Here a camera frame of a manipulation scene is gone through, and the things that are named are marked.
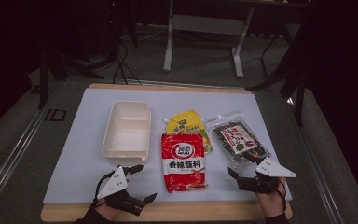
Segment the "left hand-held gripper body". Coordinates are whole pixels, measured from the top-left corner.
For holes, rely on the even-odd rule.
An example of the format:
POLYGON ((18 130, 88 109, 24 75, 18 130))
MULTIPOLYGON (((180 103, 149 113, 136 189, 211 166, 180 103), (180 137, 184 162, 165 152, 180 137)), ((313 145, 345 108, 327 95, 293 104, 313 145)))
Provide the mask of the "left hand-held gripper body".
POLYGON ((115 171, 100 180, 96 189, 96 206, 99 203, 106 203, 117 210, 139 216, 144 203, 132 198, 127 192, 128 180, 123 168, 118 166, 115 171))

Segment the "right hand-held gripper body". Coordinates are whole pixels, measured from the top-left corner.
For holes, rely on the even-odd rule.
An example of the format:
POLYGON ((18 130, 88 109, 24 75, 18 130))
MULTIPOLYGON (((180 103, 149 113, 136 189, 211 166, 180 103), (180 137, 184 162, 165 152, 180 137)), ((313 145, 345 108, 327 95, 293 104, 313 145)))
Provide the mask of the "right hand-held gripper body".
POLYGON ((237 177, 240 190, 270 194, 280 182, 280 177, 294 178, 296 173, 270 158, 265 158, 255 167, 255 177, 237 177))

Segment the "clear dried seaweed packet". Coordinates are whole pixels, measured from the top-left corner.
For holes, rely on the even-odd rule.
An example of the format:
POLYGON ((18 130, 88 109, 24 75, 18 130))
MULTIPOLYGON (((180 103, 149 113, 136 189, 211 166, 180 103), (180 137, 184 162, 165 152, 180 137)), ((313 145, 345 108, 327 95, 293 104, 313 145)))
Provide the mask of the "clear dried seaweed packet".
POLYGON ((225 150, 234 161, 247 161, 247 157, 259 157, 264 160, 270 156, 270 152, 245 122, 243 113, 231 113, 208 119, 206 128, 215 144, 225 150))

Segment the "white plastic storage box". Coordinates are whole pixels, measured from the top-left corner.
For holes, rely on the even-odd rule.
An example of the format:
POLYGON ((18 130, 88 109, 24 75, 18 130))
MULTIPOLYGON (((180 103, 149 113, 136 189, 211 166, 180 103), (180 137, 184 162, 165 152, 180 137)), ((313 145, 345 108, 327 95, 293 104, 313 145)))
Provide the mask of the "white plastic storage box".
POLYGON ((151 135, 151 111, 145 102, 113 104, 102 154, 114 165, 145 164, 151 135))

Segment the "red seasoning packet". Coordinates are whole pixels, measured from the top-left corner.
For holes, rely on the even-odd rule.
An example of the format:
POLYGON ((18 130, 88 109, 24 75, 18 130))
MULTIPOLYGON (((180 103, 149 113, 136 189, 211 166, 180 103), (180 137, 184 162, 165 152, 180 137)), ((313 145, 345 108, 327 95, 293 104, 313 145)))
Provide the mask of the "red seasoning packet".
POLYGON ((164 133, 160 145, 162 171, 169 193, 207 188, 200 133, 164 133))

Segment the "yellow green spout pouch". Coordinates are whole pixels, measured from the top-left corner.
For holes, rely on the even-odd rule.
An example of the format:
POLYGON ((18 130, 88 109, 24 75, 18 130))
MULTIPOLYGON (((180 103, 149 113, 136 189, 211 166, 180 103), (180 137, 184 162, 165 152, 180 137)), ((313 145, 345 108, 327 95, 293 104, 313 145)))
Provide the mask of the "yellow green spout pouch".
POLYGON ((165 130, 167 133, 200 133, 203 139, 204 152, 210 153, 213 151, 210 138, 196 110, 186 110, 163 121, 166 124, 165 130))

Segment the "person's left hand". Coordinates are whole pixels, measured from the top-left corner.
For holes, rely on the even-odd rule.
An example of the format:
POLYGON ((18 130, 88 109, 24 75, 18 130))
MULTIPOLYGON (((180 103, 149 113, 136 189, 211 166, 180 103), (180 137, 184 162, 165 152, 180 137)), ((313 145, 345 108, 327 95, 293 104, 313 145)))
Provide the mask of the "person's left hand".
POLYGON ((99 203, 97 206, 94 207, 94 210, 110 221, 114 221, 116 217, 120 214, 120 210, 112 208, 106 203, 99 203))

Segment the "person's right hand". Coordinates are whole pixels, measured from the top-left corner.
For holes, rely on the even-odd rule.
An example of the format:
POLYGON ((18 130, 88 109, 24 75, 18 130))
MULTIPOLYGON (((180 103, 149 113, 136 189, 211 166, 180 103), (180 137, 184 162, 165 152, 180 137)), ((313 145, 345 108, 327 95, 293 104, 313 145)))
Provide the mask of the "person's right hand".
POLYGON ((270 194, 257 193, 264 217, 275 217, 285 212, 286 179, 281 177, 277 188, 270 194))

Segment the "white table mat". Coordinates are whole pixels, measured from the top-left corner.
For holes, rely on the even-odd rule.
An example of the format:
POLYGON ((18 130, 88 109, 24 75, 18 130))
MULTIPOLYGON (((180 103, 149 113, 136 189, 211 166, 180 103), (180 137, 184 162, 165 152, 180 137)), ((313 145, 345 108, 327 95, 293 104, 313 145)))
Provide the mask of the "white table mat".
POLYGON ((50 179, 45 203, 92 201, 97 182, 116 168, 102 153, 112 106, 127 101, 144 102, 151 111, 149 145, 140 144, 137 137, 129 138, 135 144, 135 150, 149 150, 143 171, 129 176, 128 192, 133 197, 142 199, 155 193, 159 203, 251 201, 255 198, 250 192, 238 190, 236 181, 227 172, 229 156, 216 140, 212 141, 213 152, 205 158, 208 188, 173 193, 166 190, 160 152, 160 139, 165 132, 164 120, 188 109, 196 110, 204 120, 230 112, 242 112, 246 124, 271 153, 271 158, 274 161, 278 159, 258 103, 250 93, 88 88, 50 179))

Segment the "black metal stand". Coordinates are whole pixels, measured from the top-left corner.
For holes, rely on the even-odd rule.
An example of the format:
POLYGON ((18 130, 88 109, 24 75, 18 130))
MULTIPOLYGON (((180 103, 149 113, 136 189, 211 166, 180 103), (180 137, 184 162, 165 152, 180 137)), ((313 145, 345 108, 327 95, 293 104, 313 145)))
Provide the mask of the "black metal stand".
POLYGON ((87 77, 103 78, 57 49, 43 49, 40 53, 39 85, 36 90, 39 94, 39 109, 45 106, 48 101, 48 73, 51 73, 58 80, 65 80, 67 78, 65 63, 87 77))

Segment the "metal floor rail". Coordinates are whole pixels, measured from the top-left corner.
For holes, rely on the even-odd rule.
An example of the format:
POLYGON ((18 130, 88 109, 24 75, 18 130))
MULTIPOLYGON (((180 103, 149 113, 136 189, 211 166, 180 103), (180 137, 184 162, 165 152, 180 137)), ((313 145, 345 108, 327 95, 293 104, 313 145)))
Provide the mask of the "metal floor rail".
POLYGON ((51 89, 48 91, 47 101, 40 109, 36 110, 27 128, 16 143, 16 146, 11 149, 10 154, 0 166, 0 192, 5 187, 5 184, 10 179, 11 174, 21 160, 22 155, 25 153, 27 147, 33 140, 34 134, 36 133, 38 127, 42 123, 42 120, 48 113, 48 107, 51 104, 52 99, 54 98, 56 93, 62 88, 62 85, 62 82, 58 82, 52 85, 51 89))
POLYGON ((319 163, 316 160, 316 157, 313 154, 312 148, 304 131, 297 124, 295 118, 292 118, 292 121, 295 126, 296 133, 299 137, 301 151, 304 155, 307 168, 310 171, 313 186, 318 191, 319 198, 324 205, 324 211, 328 216, 330 224, 344 224, 344 220, 337 207, 336 200, 332 195, 332 191, 324 178, 324 174, 319 166, 319 163))

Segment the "black chair frame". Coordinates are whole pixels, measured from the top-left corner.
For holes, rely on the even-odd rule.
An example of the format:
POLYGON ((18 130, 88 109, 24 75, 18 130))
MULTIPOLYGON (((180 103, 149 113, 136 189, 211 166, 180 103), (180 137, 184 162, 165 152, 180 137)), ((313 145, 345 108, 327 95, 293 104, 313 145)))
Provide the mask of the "black chair frame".
POLYGON ((282 27, 282 36, 289 44, 289 48, 282 57, 281 62, 271 74, 268 74, 264 55, 272 43, 277 39, 277 36, 274 36, 260 56, 262 71, 267 80, 252 87, 247 87, 248 91, 260 91, 285 79, 279 94, 285 100, 289 100, 292 94, 296 92, 294 115, 299 126, 302 126, 302 109, 306 75, 310 70, 308 52, 301 48, 302 31, 303 29, 301 28, 301 24, 298 23, 286 23, 282 27))

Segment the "white metal table frame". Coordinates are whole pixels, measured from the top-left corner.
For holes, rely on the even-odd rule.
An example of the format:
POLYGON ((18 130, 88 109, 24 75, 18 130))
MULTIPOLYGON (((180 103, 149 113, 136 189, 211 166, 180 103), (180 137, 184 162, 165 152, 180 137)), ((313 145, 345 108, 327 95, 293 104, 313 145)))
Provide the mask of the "white metal table frame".
POLYGON ((244 77, 240 53, 255 11, 253 7, 247 9, 243 21, 175 14, 173 8, 174 0, 169 0, 168 37, 163 63, 164 72, 170 72, 172 69, 173 31, 183 30, 220 35, 237 35, 239 37, 239 42, 235 48, 231 49, 231 57, 236 77, 244 77))

